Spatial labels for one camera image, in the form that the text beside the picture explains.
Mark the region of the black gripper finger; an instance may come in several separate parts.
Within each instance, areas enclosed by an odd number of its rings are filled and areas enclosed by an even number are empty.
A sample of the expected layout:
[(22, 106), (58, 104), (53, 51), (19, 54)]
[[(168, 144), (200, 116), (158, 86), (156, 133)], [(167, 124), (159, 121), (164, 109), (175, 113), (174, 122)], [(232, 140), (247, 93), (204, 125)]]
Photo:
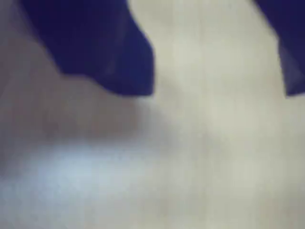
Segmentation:
[(255, 0), (278, 36), (278, 53), (285, 93), (305, 92), (305, 2), (303, 0)]
[(21, 0), (59, 70), (122, 96), (154, 92), (154, 52), (125, 0)]

